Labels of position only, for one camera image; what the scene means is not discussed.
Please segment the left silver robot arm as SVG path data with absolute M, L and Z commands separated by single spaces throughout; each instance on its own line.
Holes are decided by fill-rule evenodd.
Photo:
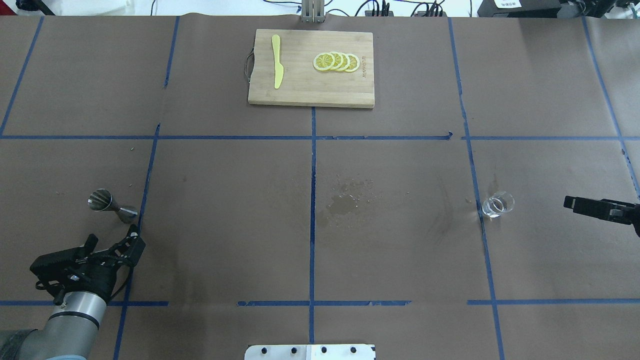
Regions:
M 131 280 L 146 242 L 132 224 L 125 237 L 97 251 L 89 234 L 82 246 L 37 257 L 30 265 L 35 287 L 52 297 L 54 309 L 41 329 L 1 333 L 3 360 L 86 360 L 106 308 Z

